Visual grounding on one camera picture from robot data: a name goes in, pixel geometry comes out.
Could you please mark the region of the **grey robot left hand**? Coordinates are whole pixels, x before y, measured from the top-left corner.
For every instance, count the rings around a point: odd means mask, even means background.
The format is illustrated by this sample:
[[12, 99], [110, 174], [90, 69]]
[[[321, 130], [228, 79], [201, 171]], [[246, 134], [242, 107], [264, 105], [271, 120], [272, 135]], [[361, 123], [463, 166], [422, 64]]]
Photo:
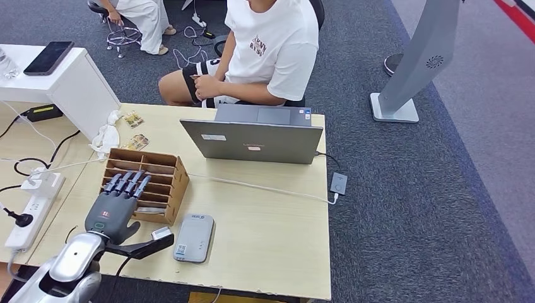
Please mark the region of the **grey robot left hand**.
[[129, 224], [151, 176], [144, 170], [118, 173], [108, 181], [85, 219], [85, 230], [102, 235], [108, 243], [119, 245], [140, 228], [139, 222]]

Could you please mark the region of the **person's left hand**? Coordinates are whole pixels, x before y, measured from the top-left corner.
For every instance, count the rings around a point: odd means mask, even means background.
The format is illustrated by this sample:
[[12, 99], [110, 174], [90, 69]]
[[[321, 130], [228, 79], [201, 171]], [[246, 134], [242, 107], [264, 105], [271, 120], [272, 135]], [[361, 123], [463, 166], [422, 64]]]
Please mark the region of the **person's left hand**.
[[198, 76], [194, 80], [196, 92], [195, 96], [198, 100], [206, 100], [215, 98], [221, 95], [221, 82], [214, 76], [205, 74]]

